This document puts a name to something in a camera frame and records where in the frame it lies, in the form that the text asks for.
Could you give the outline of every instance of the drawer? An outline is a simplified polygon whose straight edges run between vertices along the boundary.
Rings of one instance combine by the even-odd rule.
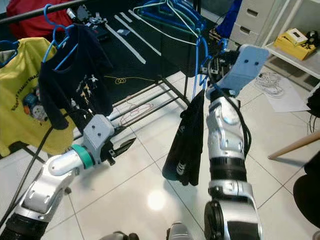
[[[254,31],[240,26],[237,23],[233,25],[230,39],[239,44],[252,44],[254,45],[258,39],[258,34]]]
[[[239,43],[237,43],[237,42],[235,42],[235,41],[229,40],[227,48],[228,48],[229,50],[235,51],[235,50],[238,49],[239,46],[241,46],[241,44],[239,44]]]
[[[236,23],[260,34],[275,0],[243,0]]]

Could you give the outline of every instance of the yellow wire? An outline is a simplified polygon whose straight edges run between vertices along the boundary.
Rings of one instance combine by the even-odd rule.
[[[155,80],[143,78],[143,77],[137,77],[137,76],[127,76],[127,77],[115,77],[115,76],[104,76],[105,78],[112,78],[115,79],[115,84],[125,84],[127,82],[127,79],[141,79],[146,81],[155,82]]]

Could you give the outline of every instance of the white shelf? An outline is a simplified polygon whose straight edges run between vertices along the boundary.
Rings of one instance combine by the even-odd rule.
[[[305,60],[301,61],[294,56],[291,56],[284,51],[281,51],[279,48],[274,46],[274,43],[270,43],[265,46],[269,52],[278,58],[294,65],[295,67],[305,71],[306,73],[314,76],[317,79],[320,79],[320,50],[316,50],[316,52],[312,53]]]

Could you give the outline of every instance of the metal rod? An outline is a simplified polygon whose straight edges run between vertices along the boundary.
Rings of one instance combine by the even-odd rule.
[[[51,7],[49,7],[47,9],[48,13],[53,13],[53,12],[57,12],[59,10],[63,10],[63,9],[67,9],[70,7],[74,7],[76,5],[81,5],[81,4],[85,4],[88,2],[93,2],[93,1],[97,1],[97,0],[72,0],[72,1],[67,1],[67,2],[63,2],[63,3],[59,3],[56,5],[53,5]],[[34,17],[38,17],[44,14],[44,10],[45,8],[39,8],[39,9],[35,9],[32,11],[28,11],[25,13],[21,13],[15,16],[9,16],[3,19],[0,19],[0,25],[2,24],[12,24],[12,23],[16,23],[25,19],[30,19],[30,18],[34,18]]]
[[[179,98],[181,98],[182,101],[185,102],[189,106],[190,102],[189,100],[178,90],[173,86],[167,79],[163,78],[162,81],[172,90]]]
[[[154,85],[152,85],[152,86],[150,86],[150,87],[147,87],[147,88],[145,88],[145,89],[142,90],[142,91],[139,91],[139,92],[137,92],[137,93],[135,93],[135,94],[133,94],[133,95],[130,95],[130,96],[126,97],[126,98],[123,99],[123,100],[120,100],[120,101],[116,102],[115,104],[113,104],[113,107],[115,108],[115,107],[117,107],[117,106],[125,103],[126,101],[128,101],[128,100],[130,100],[130,99],[134,99],[135,97],[137,97],[137,96],[139,96],[139,95],[141,95],[141,94],[143,94],[143,93],[145,93],[145,92],[147,92],[147,91],[149,91],[149,90],[151,90],[151,89],[154,89],[155,87],[157,87],[157,86],[159,86],[160,84],[163,84],[163,83],[164,83],[164,82],[163,82],[162,80],[160,80],[158,83],[155,83]]]
[[[179,97],[175,97],[173,99],[171,99],[170,101],[167,101],[166,103],[156,107],[155,109],[153,109],[152,111],[149,111],[148,113],[146,113],[145,115],[143,115],[142,117],[134,120],[133,122],[129,123],[128,125],[125,125],[124,127],[130,127],[131,125],[139,122],[140,120],[144,119],[145,117],[149,116],[150,114],[153,114],[154,112],[158,111],[159,109],[162,109],[163,107],[167,106],[168,104],[174,102],[175,100],[179,99]]]
[[[32,157],[35,156],[35,153],[33,151],[31,151],[29,148],[27,148],[27,146],[23,146],[22,147],[23,150],[25,150],[28,154],[30,154]],[[35,159],[37,159],[40,163],[45,164],[46,161],[43,160],[41,157],[37,156]]]
[[[163,91],[163,92],[161,92],[161,93],[159,93],[159,94],[157,94],[157,95],[154,95],[153,97],[151,97],[151,98],[149,98],[149,99],[147,99],[147,100],[139,103],[138,105],[136,105],[136,106],[134,106],[134,107],[132,107],[132,108],[129,108],[128,110],[122,112],[121,114],[119,114],[119,115],[111,118],[110,121],[116,120],[116,119],[122,117],[123,115],[125,115],[125,114],[127,114],[127,113],[130,113],[132,110],[137,109],[137,108],[141,107],[142,105],[149,103],[149,102],[152,101],[153,99],[156,99],[156,98],[160,97],[161,95],[163,95],[163,94],[165,94],[165,93],[167,93],[167,92],[169,92],[169,91],[171,91],[171,90],[172,90],[172,89],[168,89],[168,90],[165,90],[165,91]]]

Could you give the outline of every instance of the red cloth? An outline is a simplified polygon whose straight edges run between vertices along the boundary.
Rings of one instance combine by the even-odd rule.
[[[44,8],[46,4],[61,4],[68,0],[11,0],[6,8],[8,17],[26,13],[32,10]],[[72,24],[66,10],[56,11],[48,14],[48,18],[56,24],[69,26]],[[36,16],[17,23],[10,24],[10,29],[18,39],[30,37],[45,37],[49,41],[52,40],[53,25],[50,25],[45,17]]]

